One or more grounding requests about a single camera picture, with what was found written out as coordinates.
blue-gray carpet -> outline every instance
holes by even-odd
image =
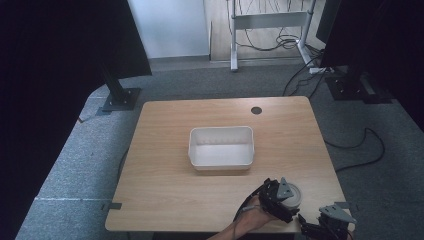
[[[153,76],[123,79],[124,87],[140,87],[135,110],[96,116],[109,94],[103,86],[93,92],[81,111],[62,153],[25,219],[17,239],[152,239],[153,233],[108,232],[107,205],[117,184],[121,158],[130,145],[142,106],[147,101],[281,96],[301,65],[205,68],[154,72]],[[303,72],[287,89],[294,90]],[[309,96],[319,76],[295,95]],[[394,100],[367,105],[336,102],[321,82],[311,98],[325,140],[354,145],[364,128],[375,130],[385,144],[381,161],[338,173],[346,199],[357,205],[355,239],[422,239],[424,229],[424,134]],[[371,161],[382,151],[368,134],[363,145],[344,150],[327,146],[335,169]]]

wooden tabletop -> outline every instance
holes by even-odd
[[[253,107],[262,113],[255,115]],[[249,170],[197,171],[190,163],[195,127],[249,126]],[[158,101],[144,104],[110,209],[111,231],[219,232],[265,179],[298,186],[300,213],[317,224],[319,208],[345,201],[309,100],[305,97]],[[258,232],[300,232],[297,218]]]

white panel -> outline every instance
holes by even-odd
[[[128,0],[148,58],[209,54],[203,0]]]

white plastic container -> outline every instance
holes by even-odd
[[[249,169],[255,153],[250,127],[194,128],[188,156],[197,170]]]

rectangular white tray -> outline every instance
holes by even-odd
[[[197,170],[249,169],[254,156],[253,130],[247,126],[194,128],[188,155]]]

